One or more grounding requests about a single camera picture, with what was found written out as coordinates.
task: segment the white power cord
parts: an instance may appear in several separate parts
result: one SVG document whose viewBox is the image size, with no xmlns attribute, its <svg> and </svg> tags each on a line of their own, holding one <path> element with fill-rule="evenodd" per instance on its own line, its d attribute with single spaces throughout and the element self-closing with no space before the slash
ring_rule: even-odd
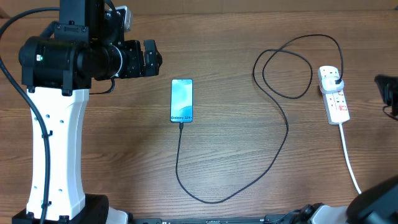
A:
<svg viewBox="0 0 398 224">
<path fill-rule="evenodd" d="M 349 163 L 349 158 L 348 158 L 348 153 L 347 153 L 347 146 L 346 146 L 346 139 L 344 138 L 343 124 L 342 124 L 342 123 L 339 123 L 339 124 L 338 124 L 338 127 L 339 127 L 339 129 L 340 129 L 341 142 L 343 143 L 344 157 L 346 158 L 346 163 L 347 163 L 347 167 L 348 167 L 349 174 L 350 174 L 350 176 L 351 176 L 351 178 L 352 178 L 352 180 L 353 180 L 353 183 L 354 183 L 354 186 L 355 186 L 355 188 L 356 188 L 356 191 L 357 191 L 359 194 L 361 194 L 362 191 L 361 191 L 361 189 L 359 189 L 358 183 L 356 182 L 356 179 L 355 179 L 353 170 L 352 170 L 352 168 L 351 168 L 351 164 Z"/>
</svg>

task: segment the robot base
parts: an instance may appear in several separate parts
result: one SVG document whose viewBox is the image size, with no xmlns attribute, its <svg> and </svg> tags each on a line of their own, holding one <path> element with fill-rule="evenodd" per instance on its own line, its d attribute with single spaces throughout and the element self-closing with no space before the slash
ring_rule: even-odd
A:
<svg viewBox="0 0 398 224">
<path fill-rule="evenodd" d="M 123 214 L 124 212 L 117 211 L 109 207 L 109 201 L 105 195 L 92 195 L 86 194 L 86 205 L 83 210 L 75 216 L 72 220 L 69 220 L 68 216 L 60 216 L 58 221 L 46 220 L 45 224 L 54 223 L 68 223 L 68 224 L 105 224 L 105 223 L 133 223 L 132 214 Z M 120 222 L 120 218 L 125 218 L 127 215 L 126 222 Z M 12 224 L 37 224 L 40 222 L 39 219 L 33 218 L 33 213 L 26 214 L 26 209 L 20 211 L 17 215 L 12 218 Z"/>
</svg>

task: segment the electrical socket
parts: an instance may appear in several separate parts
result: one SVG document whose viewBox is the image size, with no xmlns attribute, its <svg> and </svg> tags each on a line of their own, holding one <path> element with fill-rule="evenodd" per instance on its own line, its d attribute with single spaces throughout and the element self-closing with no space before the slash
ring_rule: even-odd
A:
<svg viewBox="0 0 398 224">
<path fill-rule="evenodd" d="M 349 120 L 347 101 L 343 90 L 322 95 L 329 124 L 339 124 Z"/>
</svg>

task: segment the cable clip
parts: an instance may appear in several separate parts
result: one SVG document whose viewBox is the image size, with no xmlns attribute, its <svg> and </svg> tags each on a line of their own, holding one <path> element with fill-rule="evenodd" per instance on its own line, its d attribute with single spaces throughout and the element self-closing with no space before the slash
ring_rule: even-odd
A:
<svg viewBox="0 0 398 224">
<path fill-rule="evenodd" d="M 44 208 L 44 207 L 49 207 L 51 205 L 51 202 L 48 202 L 48 203 L 43 203 L 42 204 L 42 209 Z"/>
<path fill-rule="evenodd" d="M 50 134 L 42 134 L 42 138 L 49 138 L 52 136 L 52 131 L 50 131 Z"/>
</svg>

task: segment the plug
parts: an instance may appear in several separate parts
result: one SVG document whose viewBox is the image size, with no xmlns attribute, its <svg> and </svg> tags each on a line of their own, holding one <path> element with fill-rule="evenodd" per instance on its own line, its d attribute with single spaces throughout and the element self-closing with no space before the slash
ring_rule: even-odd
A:
<svg viewBox="0 0 398 224">
<path fill-rule="evenodd" d="M 319 87 L 323 94 L 335 93 L 344 88 L 344 81 L 339 84 L 336 81 L 340 79 L 338 69 L 333 66 L 322 66 L 318 69 Z"/>
</svg>

